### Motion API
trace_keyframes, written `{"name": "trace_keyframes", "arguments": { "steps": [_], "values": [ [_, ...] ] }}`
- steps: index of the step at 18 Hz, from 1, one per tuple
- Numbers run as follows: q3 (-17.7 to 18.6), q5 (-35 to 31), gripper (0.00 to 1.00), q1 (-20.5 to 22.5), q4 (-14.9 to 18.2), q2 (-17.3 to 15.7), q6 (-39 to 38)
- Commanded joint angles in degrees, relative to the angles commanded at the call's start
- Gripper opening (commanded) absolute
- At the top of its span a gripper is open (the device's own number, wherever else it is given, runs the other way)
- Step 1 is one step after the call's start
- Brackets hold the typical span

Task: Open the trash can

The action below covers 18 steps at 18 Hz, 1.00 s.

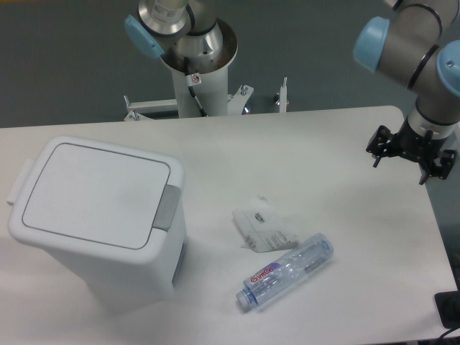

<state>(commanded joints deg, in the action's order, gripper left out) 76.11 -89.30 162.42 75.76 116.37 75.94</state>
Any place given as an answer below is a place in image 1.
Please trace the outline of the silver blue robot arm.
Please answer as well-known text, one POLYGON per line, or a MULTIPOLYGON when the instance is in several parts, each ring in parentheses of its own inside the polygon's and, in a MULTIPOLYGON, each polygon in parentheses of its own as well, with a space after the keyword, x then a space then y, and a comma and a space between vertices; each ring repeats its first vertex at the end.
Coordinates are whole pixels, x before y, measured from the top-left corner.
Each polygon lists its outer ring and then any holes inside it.
POLYGON ((397 16, 372 18, 356 40, 354 59, 417 98, 399 131, 379 126, 366 151, 376 164, 384 157, 418 163, 421 184, 445 180, 457 156, 443 144, 459 123, 459 41, 440 47, 438 39, 459 20, 459 2, 391 1, 390 6, 397 16))

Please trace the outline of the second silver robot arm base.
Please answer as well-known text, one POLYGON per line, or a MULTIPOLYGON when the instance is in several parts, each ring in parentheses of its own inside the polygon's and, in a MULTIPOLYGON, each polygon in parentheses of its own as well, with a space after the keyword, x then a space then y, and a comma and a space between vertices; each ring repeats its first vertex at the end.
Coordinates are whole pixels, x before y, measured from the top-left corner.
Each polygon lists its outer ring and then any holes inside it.
POLYGON ((182 73, 220 70, 238 50, 236 34, 217 17, 215 1, 140 1, 124 28, 143 54, 182 73))

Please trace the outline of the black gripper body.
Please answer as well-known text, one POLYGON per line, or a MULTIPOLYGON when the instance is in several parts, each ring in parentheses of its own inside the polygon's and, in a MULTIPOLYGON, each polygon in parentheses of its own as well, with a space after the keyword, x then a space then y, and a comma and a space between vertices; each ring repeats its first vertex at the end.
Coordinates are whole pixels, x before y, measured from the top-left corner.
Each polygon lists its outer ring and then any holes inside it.
POLYGON ((418 163, 423 157, 434 159, 445 141, 445 138, 435 139, 431 130, 428 130, 427 134, 420 136, 413 130, 406 119, 392 140, 393 153, 391 157, 400 156, 418 163))

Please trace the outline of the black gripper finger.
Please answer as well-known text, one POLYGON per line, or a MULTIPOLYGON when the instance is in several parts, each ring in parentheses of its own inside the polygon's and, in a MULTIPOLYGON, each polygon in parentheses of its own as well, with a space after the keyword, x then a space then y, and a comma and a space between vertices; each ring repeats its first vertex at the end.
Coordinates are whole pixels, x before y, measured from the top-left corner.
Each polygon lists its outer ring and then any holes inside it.
POLYGON ((419 180, 419 184, 423 185, 429 178, 439 178, 445 180, 456 161, 456 150, 445 149, 438 152, 436 158, 423 157, 419 162, 420 168, 423 171, 419 180))
POLYGON ((366 151, 374 158, 373 167, 376 168, 384 157, 391 157, 393 153, 392 140, 394 134, 383 125, 380 125, 367 144, 366 151))

